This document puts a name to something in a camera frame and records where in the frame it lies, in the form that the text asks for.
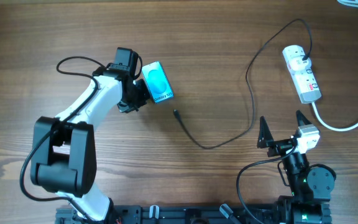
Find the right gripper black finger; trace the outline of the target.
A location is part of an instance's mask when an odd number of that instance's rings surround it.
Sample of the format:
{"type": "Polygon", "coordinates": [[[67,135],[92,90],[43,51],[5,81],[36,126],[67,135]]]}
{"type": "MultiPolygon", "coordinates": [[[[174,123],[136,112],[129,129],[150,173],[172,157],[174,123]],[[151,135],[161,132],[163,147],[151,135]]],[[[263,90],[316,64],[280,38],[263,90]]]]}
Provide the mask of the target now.
{"type": "Polygon", "coordinates": [[[296,120],[299,127],[311,124],[311,122],[306,118],[306,116],[300,110],[296,111],[296,120]]]}
{"type": "Polygon", "coordinates": [[[266,148],[271,147],[273,145],[274,139],[272,134],[269,130],[269,126],[265,120],[264,116],[260,117],[260,129],[259,129],[259,136],[257,141],[258,148],[266,148]]]}

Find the blue screen smartphone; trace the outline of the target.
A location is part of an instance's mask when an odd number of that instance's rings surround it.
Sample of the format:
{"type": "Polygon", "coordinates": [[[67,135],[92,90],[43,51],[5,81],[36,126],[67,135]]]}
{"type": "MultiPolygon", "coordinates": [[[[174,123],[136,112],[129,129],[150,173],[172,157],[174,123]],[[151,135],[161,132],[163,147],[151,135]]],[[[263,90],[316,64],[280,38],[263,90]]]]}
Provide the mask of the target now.
{"type": "Polygon", "coordinates": [[[174,97],[170,82],[159,61],[144,65],[142,73],[154,103],[160,103],[174,97]]]}

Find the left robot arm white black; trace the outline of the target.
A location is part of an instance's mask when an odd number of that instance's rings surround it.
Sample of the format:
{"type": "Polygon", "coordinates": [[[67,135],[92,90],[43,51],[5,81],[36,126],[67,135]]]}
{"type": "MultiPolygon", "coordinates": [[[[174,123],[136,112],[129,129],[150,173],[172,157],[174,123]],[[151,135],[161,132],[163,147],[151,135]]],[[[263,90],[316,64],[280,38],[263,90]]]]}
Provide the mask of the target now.
{"type": "Polygon", "coordinates": [[[22,166],[22,193],[40,201],[24,186],[26,170],[34,185],[55,193],[73,207],[80,223],[122,223],[111,198],[94,180],[97,171],[94,132],[110,109],[122,113],[137,111],[150,98],[143,79],[141,56],[132,49],[117,48],[115,59],[99,64],[88,77],[91,82],[66,110],[49,118],[41,116],[34,125],[32,150],[22,166]]]}

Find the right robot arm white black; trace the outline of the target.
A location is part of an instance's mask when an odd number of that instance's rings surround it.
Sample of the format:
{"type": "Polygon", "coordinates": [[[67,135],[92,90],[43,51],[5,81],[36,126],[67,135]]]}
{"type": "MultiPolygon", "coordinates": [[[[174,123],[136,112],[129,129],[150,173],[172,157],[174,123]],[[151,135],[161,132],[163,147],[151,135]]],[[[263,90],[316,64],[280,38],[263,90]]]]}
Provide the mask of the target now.
{"type": "Polygon", "coordinates": [[[301,111],[296,112],[298,129],[288,139],[276,141],[263,116],[260,117],[258,148],[267,148],[269,157],[279,157],[286,177],[283,183],[292,196],[280,196],[273,206],[275,223],[331,223],[328,202],[334,189],[336,173],[324,164],[311,165],[306,153],[313,149],[320,131],[301,111]]]}

